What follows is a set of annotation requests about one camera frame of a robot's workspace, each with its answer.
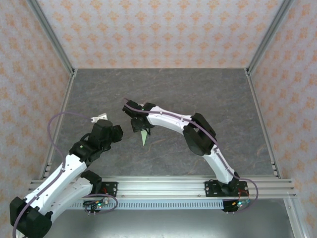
gray stone floor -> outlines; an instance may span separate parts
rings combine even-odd
[[[260,121],[243,69],[80,69],[67,111],[89,117],[102,113],[121,125],[122,141],[112,145],[89,169],[101,176],[214,175],[193,154],[182,135],[158,127],[145,146],[122,111],[123,98],[150,102],[184,115],[201,113],[217,133],[220,149],[240,175],[272,175]],[[66,115],[57,144],[67,152],[92,124]],[[53,156],[53,168],[61,159]]]

cable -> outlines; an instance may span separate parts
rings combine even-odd
[[[156,111],[144,111],[144,110],[139,110],[139,109],[135,109],[129,105],[127,105],[127,103],[125,103],[125,106],[130,109],[130,110],[133,110],[135,112],[138,112],[138,113],[148,113],[148,114],[161,114],[161,115],[168,115],[168,116],[171,116],[171,117],[174,117],[174,118],[177,118],[179,120],[184,120],[184,121],[187,121],[191,124],[193,124],[194,126],[196,126],[199,130],[201,130],[206,136],[208,136],[210,138],[210,140],[213,141],[213,143],[216,145],[216,147],[214,148],[214,152],[218,155],[219,159],[221,160],[221,162],[223,163],[224,167],[226,168],[226,170],[230,173],[230,175],[232,175],[235,179],[238,179],[238,180],[242,180],[242,181],[249,181],[251,182],[255,189],[256,189],[256,197],[253,201],[252,204],[250,204],[247,208],[243,209],[242,211],[245,211],[247,209],[249,209],[250,207],[252,207],[254,205],[254,203],[258,200],[258,197],[259,197],[259,189],[258,189],[258,186],[256,185],[255,182],[253,182],[251,179],[249,178],[239,178],[237,177],[233,172],[230,171],[230,169],[228,168],[227,164],[225,163],[224,159],[222,158],[222,156],[219,155],[219,153],[217,153],[217,149],[219,148],[219,145],[218,145],[218,142],[213,138],[212,135],[210,135],[210,133],[208,133],[204,128],[202,128],[200,125],[198,125],[197,123],[195,123],[194,121],[191,121],[189,119],[186,119],[186,118],[182,118],[182,117],[179,117],[173,113],[167,113],[167,112],[156,112]]]
[[[112,207],[111,209],[109,210],[104,210],[104,211],[100,211],[98,213],[95,213],[95,215],[98,215],[98,214],[104,214],[104,213],[108,213],[108,212],[112,212],[114,209],[117,208],[118,206],[118,200],[114,197],[114,196],[111,196],[109,194],[102,194],[102,193],[97,193],[97,194],[89,194],[87,196],[84,196],[85,197],[110,197],[112,198],[114,201],[115,201],[115,206]]]
[[[53,139],[52,139],[52,136],[51,136],[51,132],[50,132],[50,126],[51,126],[51,123],[52,121],[62,115],[62,114],[71,114],[71,115],[75,115],[75,116],[79,116],[79,117],[82,117],[82,118],[85,118],[85,119],[88,119],[91,121],[91,118],[87,117],[87,116],[84,116],[82,114],[79,114],[79,113],[73,113],[73,112],[61,112],[61,113],[58,113],[56,115],[54,115],[49,123],[48,123],[48,127],[47,127],[47,133],[48,133],[48,136],[49,136],[49,140],[52,144],[52,146],[56,149],[56,151],[61,155],[62,157],[62,168],[60,170],[60,172],[58,173],[58,175],[45,187],[43,188],[41,191],[39,191],[35,197],[33,197],[26,205],[25,207],[23,207],[23,209],[21,210],[21,212],[19,213],[19,215],[17,216],[15,222],[14,222],[14,225],[13,225],[13,231],[12,231],[12,237],[13,238],[16,238],[16,228],[18,226],[18,223],[22,217],[22,215],[24,214],[24,212],[28,209],[28,207],[41,195],[43,194],[50,186],[52,186],[53,183],[55,183],[58,178],[62,175],[62,173],[64,172],[64,169],[65,169],[65,166],[66,166],[66,157],[64,157],[62,151],[58,148],[58,146],[54,143]]]

small green triangle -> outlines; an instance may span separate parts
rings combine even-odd
[[[145,145],[145,140],[147,139],[147,131],[146,130],[141,130],[141,136],[142,136],[142,143],[143,143],[143,146]]]

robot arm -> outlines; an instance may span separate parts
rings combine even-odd
[[[37,197],[18,222],[17,229],[26,237],[44,237],[55,219],[74,201],[99,192],[102,178],[92,171],[85,170],[100,157],[102,152],[111,148],[111,143],[120,141],[123,135],[120,126],[113,126],[104,115],[102,116],[102,118],[94,119],[96,123],[92,132],[82,137],[70,149],[60,177],[57,178],[57,175],[62,170],[62,165],[24,199],[16,197],[11,201],[10,222],[13,226],[21,210],[31,199]],[[81,175],[80,178],[70,184],[78,175]],[[44,193],[38,195],[52,181],[54,183]]]
[[[223,158],[217,145],[203,131],[190,123],[191,121],[195,122],[215,139],[215,131],[201,114],[180,115],[166,111],[151,103],[138,105],[131,100],[123,107],[123,111],[132,118],[131,125],[134,132],[146,130],[149,133],[151,128],[159,125],[183,134],[189,149],[196,155],[203,156],[208,162],[222,190],[228,195],[236,190],[238,179],[234,178],[232,174],[235,174],[236,177],[238,177],[238,174],[228,165],[225,159],[222,161],[217,155],[218,153]]]

patterned wallpaper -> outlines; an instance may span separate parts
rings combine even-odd
[[[294,2],[252,80],[282,173],[294,178],[306,222],[316,235],[316,0]]]
[[[0,237],[9,238],[9,203],[39,176],[69,75],[25,0],[0,1],[0,26]]]
[[[247,67],[282,0],[39,0],[79,68]]]

